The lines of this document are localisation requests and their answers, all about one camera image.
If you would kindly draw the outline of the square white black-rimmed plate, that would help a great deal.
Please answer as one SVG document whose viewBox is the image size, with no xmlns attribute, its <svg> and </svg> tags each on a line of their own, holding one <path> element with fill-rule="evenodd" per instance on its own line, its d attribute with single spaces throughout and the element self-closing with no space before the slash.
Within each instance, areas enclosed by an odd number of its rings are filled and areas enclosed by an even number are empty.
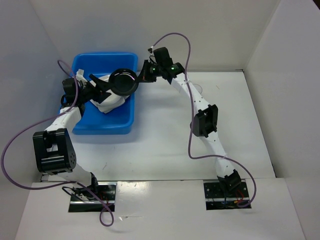
<svg viewBox="0 0 320 240">
<path fill-rule="evenodd" d="M 124 103 L 125 103 L 125 99 L 121 98 L 115 103 L 96 103 L 96 107 L 100 112 L 107 114 L 113 109 L 120 107 Z"/>
</svg>

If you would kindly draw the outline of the round black plate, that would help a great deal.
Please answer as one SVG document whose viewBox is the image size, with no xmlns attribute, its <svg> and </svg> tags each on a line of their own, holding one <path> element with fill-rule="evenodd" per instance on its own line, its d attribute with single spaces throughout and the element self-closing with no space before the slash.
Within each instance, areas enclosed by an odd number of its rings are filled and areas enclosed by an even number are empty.
<svg viewBox="0 0 320 240">
<path fill-rule="evenodd" d="M 119 68 L 115 70 L 108 79 L 110 90 L 119 96 L 130 96 L 139 86 L 136 81 L 137 75 L 128 68 Z"/>
</svg>

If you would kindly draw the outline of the rectangular white plate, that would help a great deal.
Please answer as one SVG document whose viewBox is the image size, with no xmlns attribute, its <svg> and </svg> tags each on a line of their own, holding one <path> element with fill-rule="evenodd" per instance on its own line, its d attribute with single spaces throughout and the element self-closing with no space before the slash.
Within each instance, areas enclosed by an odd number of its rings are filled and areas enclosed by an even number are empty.
<svg viewBox="0 0 320 240">
<path fill-rule="evenodd" d="M 100 112 L 104 112 L 104 111 L 105 111 L 104 101 L 99 102 L 99 101 L 97 101 L 97 99 L 91 99 L 90 102 L 91 102 Z"/>
</svg>

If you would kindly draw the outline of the round white bowl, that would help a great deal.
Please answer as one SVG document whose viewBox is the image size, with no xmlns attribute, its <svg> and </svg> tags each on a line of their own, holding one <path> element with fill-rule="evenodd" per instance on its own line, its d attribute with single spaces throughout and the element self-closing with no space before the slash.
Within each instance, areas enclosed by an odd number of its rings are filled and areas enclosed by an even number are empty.
<svg viewBox="0 0 320 240">
<path fill-rule="evenodd" d="M 117 95 L 114 92 L 112 92 L 112 90 L 108 90 L 106 91 L 106 93 L 109 93 L 110 95 L 99 104 L 101 106 L 110 106 L 120 102 L 124 103 L 125 100 L 128 98 L 128 96 Z"/>
</svg>

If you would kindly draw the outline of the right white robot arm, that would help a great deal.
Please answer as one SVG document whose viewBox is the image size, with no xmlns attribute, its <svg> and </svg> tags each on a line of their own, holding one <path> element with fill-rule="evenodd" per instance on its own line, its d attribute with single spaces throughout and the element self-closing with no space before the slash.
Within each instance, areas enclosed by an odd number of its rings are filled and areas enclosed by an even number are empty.
<svg viewBox="0 0 320 240">
<path fill-rule="evenodd" d="M 218 107 L 209 104 L 190 81 L 181 63 L 173 63 L 166 47 L 148 49 L 150 57 L 145 60 L 137 77 L 140 83 L 153 83 L 158 77 L 167 80 L 179 93 L 191 100 L 192 135 L 198 137 L 215 158 L 215 170 L 219 181 L 219 191 L 225 197 L 232 196 L 241 184 L 241 177 L 226 158 L 226 151 L 218 135 Z"/>
</svg>

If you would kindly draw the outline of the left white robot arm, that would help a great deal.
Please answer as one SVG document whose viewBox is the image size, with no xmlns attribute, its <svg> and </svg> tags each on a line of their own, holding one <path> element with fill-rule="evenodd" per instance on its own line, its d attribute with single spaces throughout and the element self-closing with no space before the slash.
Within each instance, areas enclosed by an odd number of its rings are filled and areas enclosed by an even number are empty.
<svg viewBox="0 0 320 240">
<path fill-rule="evenodd" d="M 43 131 L 33 134 L 36 166 L 40 173 L 58 176 L 74 186 L 74 194 L 81 199 L 94 200 L 103 195 L 97 178 L 77 163 L 70 133 L 82 119 L 85 104 L 91 100 L 102 103 L 108 98 L 109 84 L 93 74 L 90 81 L 63 80 L 64 95 L 60 100 L 59 116 Z"/>
</svg>

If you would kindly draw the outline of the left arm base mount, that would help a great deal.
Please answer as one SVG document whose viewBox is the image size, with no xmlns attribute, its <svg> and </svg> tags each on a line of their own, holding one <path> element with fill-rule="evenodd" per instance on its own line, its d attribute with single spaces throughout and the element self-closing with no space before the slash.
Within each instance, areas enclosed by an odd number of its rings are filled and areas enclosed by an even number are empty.
<svg viewBox="0 0 320 240">
<path fill-rule="evenodd" d="M 100 212 L 103 209 L 101 202 L 83 187 L 63 186 L 61 189 L 70 196 L 69 213 Z M 116 182 L 103 181 L 98 183 L 96 189 L 91 189 L 100 200 L 108 205 L 112 212 L 115 211 L 116 190 Z"/>
</svg>

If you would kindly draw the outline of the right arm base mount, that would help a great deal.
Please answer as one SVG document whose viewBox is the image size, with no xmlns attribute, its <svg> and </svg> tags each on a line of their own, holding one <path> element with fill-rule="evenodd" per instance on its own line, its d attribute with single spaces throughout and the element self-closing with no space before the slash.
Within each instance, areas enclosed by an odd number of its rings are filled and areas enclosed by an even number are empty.
<svg viewBox="0 0 320 240">
<path fill-rule="evenodd" d="M 244 180 L 230 193 L 223 192 L 218 180 L 204 181 L 203 188 L 207 211 L 241 209 L 239 205 L 246 205 L 250 200 Z"/>
</svg>

